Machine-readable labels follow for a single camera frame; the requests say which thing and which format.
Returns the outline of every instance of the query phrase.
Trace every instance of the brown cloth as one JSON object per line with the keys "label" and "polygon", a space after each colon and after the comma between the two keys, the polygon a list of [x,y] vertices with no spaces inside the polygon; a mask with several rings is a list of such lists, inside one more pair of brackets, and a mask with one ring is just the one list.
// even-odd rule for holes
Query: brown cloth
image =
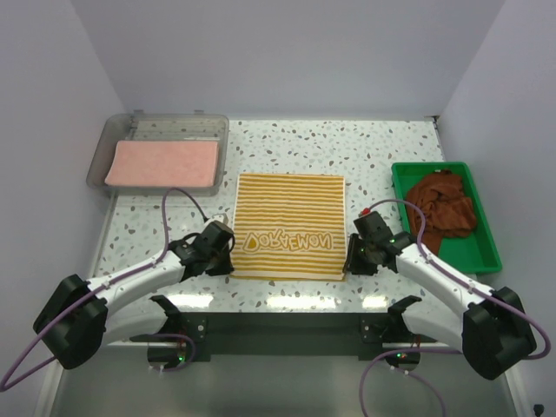
{"label": "brown cloth", "polygon": [[[427,218],[423,243],[435,255],[443,237],[467,237],[477,226],[473,202],[463,194],[461,177],[449,170],[425,176],[409,190],[406,200],[423,210]],[[407,214],[411,233],[417,235],[420,216],[409,207]]]}

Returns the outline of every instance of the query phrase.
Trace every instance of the terrazzo countertop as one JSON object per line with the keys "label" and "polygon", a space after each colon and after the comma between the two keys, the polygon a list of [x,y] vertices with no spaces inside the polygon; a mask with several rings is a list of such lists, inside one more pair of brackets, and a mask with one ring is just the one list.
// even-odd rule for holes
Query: terrazzo countertop
{"label": "terrazzo countertop", "polygon": [[[442,161],[432,122],[230,120],[224,180],[217,195],[199,197],[207,215],[233,218],[241,172],[330,174],[346,178],[347,233],[371,203],[394,197],[394,162]],[[124,196],[111,208],[95,275],[108,275],[144,260],[163,244],[160,196]],[[394,204],[379,208],[394,233],[401,231]],[[168,199],[170,240],[198,231],[202,219],[184,197]],[[418,284],[381,269],[374,276],[348,274],[342,282],[255,281],[198,276],[157,292],[181,311],[384,312],[407,295],[427,308],[440,302]],[[149,301],[149,296],[136,303]]]}

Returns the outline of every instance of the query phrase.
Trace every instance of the yellow striped towel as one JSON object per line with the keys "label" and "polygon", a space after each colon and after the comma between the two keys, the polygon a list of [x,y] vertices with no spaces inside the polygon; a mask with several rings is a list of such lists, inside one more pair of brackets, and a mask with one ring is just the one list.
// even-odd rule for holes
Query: yellow striped towel
{"label": "yellow striped towel", "polygon": [[342,176],[241,174],[232,276],[341,281],[344,200]]}

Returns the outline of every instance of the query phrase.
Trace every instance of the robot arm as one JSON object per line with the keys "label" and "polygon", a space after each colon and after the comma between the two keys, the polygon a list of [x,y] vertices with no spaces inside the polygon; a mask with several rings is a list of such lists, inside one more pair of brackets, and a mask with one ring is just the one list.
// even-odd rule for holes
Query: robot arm
{"label": "robot arm", "polygon": [[416,281],[447,306],[440,315],[420,305],[419,297],[407,297],[388,309],[395,326],[460,350],[472,368],[488,380],[536,349],[528,322],[450,280],[432,262],[467,285],[523,312],[520,298],[511,289],[495,291],[463,275],[428,249],[423,256],[413,236],[407,232],[393,235],[377,212],[359,217],[354,224],[359,234],[350,238],[346,270],[373,274],[378,266],[390,268]]}
{"label": "robot arm", "polygon": [[44,343],[64,368],[78,367],[103,344],[105,333],[106,341],[115,341],[161,328],[158,326],[164,321],[161,314],[153,314],[147,321],[144,316],[137,320],[127,314],[118,314],[126,305],[158,288],[185,281],[192,276],[205,272],[209,275],[231,272],[229,243],[233,240],[233,231],[222,222],[213,220],[205,225],[200,234],[171,242],[166,255],[151,268],[144,269],[162,253],[118,272],[116,276],[131,274],[141,267],[144,269],[118,283],[110,284],[113,278],[111,275],[90,281],[84,281],[77,275],[69,276],[60,282],[37,317],[33,329],[38,334],[76,300],[97,291],[43,337]]}
{"label": "robot arm", "polygon": [[[439,310],[427,309],[419,297],[408,296],[388,309],[393,328],[427,335],[460,350],[475,371],[489,380],[534,351],[536,343],[526,321],[449,280],[430,261],[434,260],[464,283],[472,284],[483,293],[523,311],[520,298],[512,290],[503,288],[494,291],[428,251],[423,257],[409,233],[393,235],[376,212],[361,216],[354,223],[359,234],[350,238],[347,271],[372,275],[379,266],[390,268],[418,282],[446,306],[439,314]],[[212,221],[194,236],[191,244],[187,240],[192,235],[171,242],[159,263],[118,283],[110,285],[110,276],[90,281],[83,281],[77,275],[64,279],[36,319],[34,330],[39,333],[75,300],[97,290],[96,296],[90,297],[73,314],[60,320],[43,338],[65,368],[72,369],[83,364],[102,344],[160,331],[165,323],[171,321],[173,314],[173,306],[171,303],[170,306],[164,305],[163,297],[160,300],[152,298],[162,309],[154,302],[143,308],[140,314],[134,309],[122,308],[158,288],[191,276],[204,272],[225,275],[233,270],[229,260],[229,242],[234,237],[230,228]],[[117,275],[146,267],[157,258],[154,256]],[[175,310],[174,316],[179,316],[179,311]]]}

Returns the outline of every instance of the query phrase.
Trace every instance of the green tray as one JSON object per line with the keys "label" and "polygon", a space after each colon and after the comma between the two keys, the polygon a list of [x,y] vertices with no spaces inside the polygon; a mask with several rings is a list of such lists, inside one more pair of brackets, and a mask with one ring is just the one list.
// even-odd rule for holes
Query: green tray
{"label": "green tray", "polygon": [[[490,274],[502,269],[487,217],[480,204],[479,194],[473,183],[469,167],[463,162],[397,162],[392,165],[394,188],[397,198],[405,199],[409,189],[423,176],[437,169],[450,169],[463,179],[463,191],[473,200],[477,228],[466,238],[444,238],[439,258],[464,274]],[[406,206],[398,204],[403,229],[409,231]]]}

